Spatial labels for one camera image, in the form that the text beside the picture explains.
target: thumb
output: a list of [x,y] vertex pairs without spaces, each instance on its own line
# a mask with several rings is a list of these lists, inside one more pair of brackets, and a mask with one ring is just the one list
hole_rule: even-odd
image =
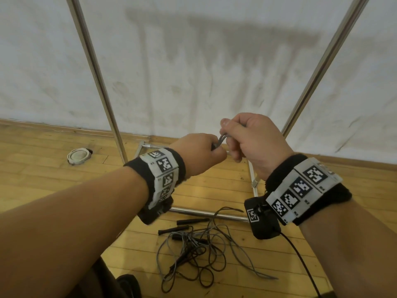
[[212,153],[212,166],[226,160],[227,153],[222,146],[219,146],[218,148],[214,149],[211,153]]
[[244,138],[246,137],[246,128],[240,123],[224,118],[221,120],[221,127],[228,135],[240,143],[244,141]]

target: white round object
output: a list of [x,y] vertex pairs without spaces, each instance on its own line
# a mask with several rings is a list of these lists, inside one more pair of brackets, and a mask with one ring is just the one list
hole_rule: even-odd
[[83,164],[85,161],[91,158],[91,153],[85,148],[74,149],[67,155],[67,161],[71,165]]

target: tangled cables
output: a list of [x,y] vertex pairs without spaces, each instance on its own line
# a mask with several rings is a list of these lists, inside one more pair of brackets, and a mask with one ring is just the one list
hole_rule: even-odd
[[[261,272],[258,272],[254,264],[252,263],[252,260],[248,256],[248,254],[245,252],[245,250],[236,243],[236,241],[231,237],[229,227],[227,225],[217,225],[215,223],[215,218],[218,215],[220,211],[223,210],[235,210],[239,212],[243,212],[240,209],[235,209],[231,207],[222,207],[218,211],[215,212],[214,216],[211,218],[211,220],[208,222],[208,225],[206,228],[202,229],[196,229],[194,230],[193,226],[189,226],[189,231],[176,231],[176,232],[171,232],[167,238],[162,242],[160,245],[157,255],[156,255],[156,262],[157,262],[157,268],[160,271],[160,276],[162,278],[161,281],[161,290],[163,293],[169,293],[175,283],[175,278],[176,275],[179,275],[183,277],[186,280],[189,281],[196,281],[199,280],[201,286],[205,288],[209,288],[214,284],[214,273],[213,271],[216,272],[221,272],[226,268],[226,256],[225,256],[225,251],[226,251],[226,245],[229,244],[231,251],[236,258],[237,262],[241,264],[243,267],[246,269],[254,272],[257,276],[265,279],[278,279],[277,277],[273,277]],[[226,228],[227,232],[222,231],[219,227]],[[179,253],[176,253],[175,251],[172,250],[170,247],[170,240],[178,240],[182,241],[182,248]],[[173,257],[174,257],[174,264],[170,266],[170,269],[168,273],[164,274],[164,272],[161,270],[160,267],[160,262],[159,262],[159,255],[160,251],[163,248],[163,246],[167,246],[168,249],[171,251]],[[239,257],[236,255],[235,249],[239,249],[244,253],[244,255],[247,257],[249,261],[249,265],[246,265],[243,263]],[[204,255],[208,253],[208,258],[207,258],[207,263],[203,266],[199,265],[197,262],[197,257]],[[221,258],[221,262],[223,263],[221,268],[215,268],[214,264],[217,261],[218,258]],[[183,275],[181,272],[177,270],[177,268],[185,263],[189,263],[191,266],[195,267],[197,269],[197,273],[194,277],[187,277]],[[208,272],[211,275],[210,283],[209,284],[204,284],[202,280],[202,273],[203,272]],[[171,282],[171,285],[167,290],[164,289],[164,286],[166,283]]]

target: fingernail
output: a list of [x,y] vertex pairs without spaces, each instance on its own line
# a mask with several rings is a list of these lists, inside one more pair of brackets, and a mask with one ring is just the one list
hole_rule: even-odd
[[230,119],[224,118],[221,120],[221,125],[226,126],[229,123]]

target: forearm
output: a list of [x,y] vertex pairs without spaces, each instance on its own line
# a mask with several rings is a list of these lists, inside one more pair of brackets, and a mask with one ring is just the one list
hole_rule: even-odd
[[354,201],[326,207],[300,229],[338,298],[395,296],[397,234]]
[[0,216],[0,296],[62,297],[148,198],[129,167]]

